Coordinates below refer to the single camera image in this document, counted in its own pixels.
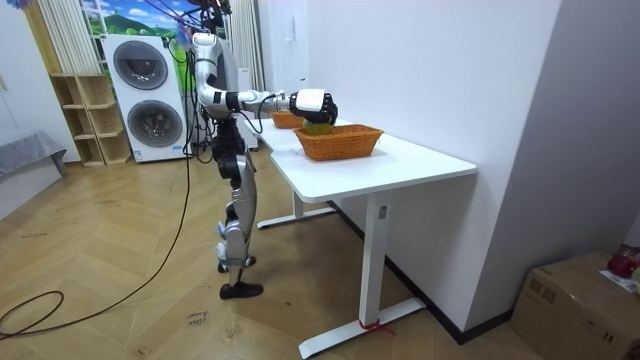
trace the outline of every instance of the wicker basket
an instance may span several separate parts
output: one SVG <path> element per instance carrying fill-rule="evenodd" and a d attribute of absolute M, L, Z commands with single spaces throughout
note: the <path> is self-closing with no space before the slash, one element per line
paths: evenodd
<path fill-rule="evenodd" d="M 364 125 L 336 126 L 328 134 L 311 136 L 295 129 L 304 153 L 313 160 L 351 159 L 370 156 L 382 130 Z"/>
<path fill-rule="evenodd" d="M 304 118 L 295 116 L 288 111 L 276 111 L 271 116 L 273 117 L 273 124 L 278 129 L 297 129 L 303 126 Z"/>

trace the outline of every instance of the desk leg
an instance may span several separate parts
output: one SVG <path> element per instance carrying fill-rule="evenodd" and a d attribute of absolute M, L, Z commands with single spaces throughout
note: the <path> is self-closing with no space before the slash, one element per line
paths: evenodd
<path fill-rule="evenodd" d="M 333 214 L 336 212 L 333 208 L 330 208 L 330 207 L 322 208 L 318 210 L 312 210 L 312 211 L 303 211 L 302 199 L 300 199 L 300 197 L 298 196 L 298 194 L 296 194 L 295 191 L 292 190 L 291 192 L 293 194 L 293 215 L 260 221 L 257 224 L 258 229 L 266 229 L 271 226 L 290 224 L 293 222 L 307 220 L 309 218 L 313 218 L 321 215 Z"/>
<path fill-rule="evenodd" d="M 380 293 L 382 290 L 384 255 L 387 244 L 389 215 L 391 212 L 390 205 L 389 192 L 369 194 L 364 238 L 359 321 L 351 322 L 304 341 L 298 347 L 303 359 L 371 331 L 363 329 L 360 326 L 360 322 L 362 322 L 363 325 L 373 325 L 379 321 L 380 324 L 384 325 L 425 308 L 422 301 L 413 298 L 380 311 Z"/>

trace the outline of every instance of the washing machine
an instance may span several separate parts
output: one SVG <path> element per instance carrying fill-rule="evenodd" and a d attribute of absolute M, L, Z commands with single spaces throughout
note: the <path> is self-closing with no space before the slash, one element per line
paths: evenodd
<path fill-rule="evenodd" d="M 188 129 L 168 45 L 157 36 L 113 34 L 102 47 L 136 162 L 184 157 Z"/>

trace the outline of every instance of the washing machine door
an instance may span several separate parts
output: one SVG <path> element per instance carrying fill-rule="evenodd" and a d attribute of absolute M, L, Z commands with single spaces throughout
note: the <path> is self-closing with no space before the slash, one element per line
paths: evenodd
<path fill-rule="evenodd" d="M 167 62 L 153 46 L 143 41 L 127 41 L 116 48 L 113 63 L 122 80 L 140 90 L 153 90 L 167 80 Z"/>
<path fill-rule="evenodd" d="M 168 104 L 157 100 L 137 103 L 129 111 L 127 125 L 133 137 L 152 147 L 167 147 L 174 144 L 183 130 L 178 112 Z"/>

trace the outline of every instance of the herringbone floor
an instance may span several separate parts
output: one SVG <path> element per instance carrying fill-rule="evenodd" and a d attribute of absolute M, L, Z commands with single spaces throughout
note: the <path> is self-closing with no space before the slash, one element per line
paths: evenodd
<path fill-rule="evenodd" d="M 290 190 L 262 149 L 257 219 L 288 215 Z M 160 275 L 116 309 L 44 335 L 0 342 L 0 358 L 299 359 L 298 344 L 355 320 L 362 242 L 337 215 L 254 231 L 258 263 L 245 280 L 265 285 L 254 299 L 221 301 L 216 223 L 229 199 L 215 165 L 191 161 L 192 191 L 183 232 Z M 0 221 L 0 312 L 43 291 L 65 302 L 50 326 L 99 310 L 144 282 L 175 235 L 184 201 L 185 162 L 71 167 Z M 382 305 L 410 297 L 385 273 Z M 57 301 L 42 298 L 13 314 L 19 329 Z M 457 346 L 426 311 L 400 320 L 397 336 L 378 331 L 319 359 L 538 359 L 508 325 Z"/>

